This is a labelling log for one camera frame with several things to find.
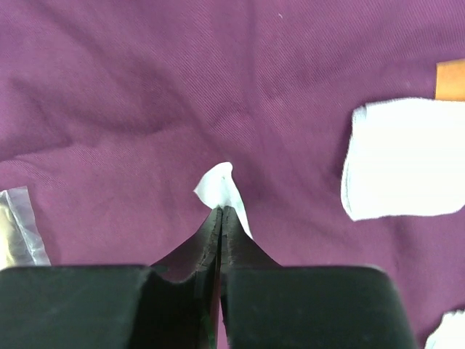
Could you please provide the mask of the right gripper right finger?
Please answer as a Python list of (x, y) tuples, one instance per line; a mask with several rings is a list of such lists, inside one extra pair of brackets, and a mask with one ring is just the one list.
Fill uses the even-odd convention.
[(221, 306), (231, 348), (415, 348), (395, 285), (365, 266), (284, 267), (222, 210)]

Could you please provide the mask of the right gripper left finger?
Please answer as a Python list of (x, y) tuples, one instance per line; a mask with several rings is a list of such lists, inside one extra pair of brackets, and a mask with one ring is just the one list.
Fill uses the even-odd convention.
[(215, 348), (222, 210), (153, 265), (1, 272), (3, 348)]

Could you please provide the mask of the small white gauze roll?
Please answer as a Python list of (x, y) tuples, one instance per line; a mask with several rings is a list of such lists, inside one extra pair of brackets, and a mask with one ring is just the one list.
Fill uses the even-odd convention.
[(245, 233), (253, 238), (243, 199), (233, 180), (233, 165), (230, 162), (212, 167), (202, 176), (193, 192), (210, 209), (226, 206), (234, 208)]

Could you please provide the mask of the bagged beige gloves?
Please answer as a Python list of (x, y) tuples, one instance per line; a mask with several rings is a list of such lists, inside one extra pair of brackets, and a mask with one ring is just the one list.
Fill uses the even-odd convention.
[(50, 265), (26, 186), (1, 191), (1, 270)]

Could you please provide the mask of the orange adhesive strip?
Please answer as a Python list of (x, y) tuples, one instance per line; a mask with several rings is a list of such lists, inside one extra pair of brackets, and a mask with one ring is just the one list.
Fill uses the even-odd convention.
[(464, 59), (437, 64), (434, 98), (444, 101), (465, 101)]

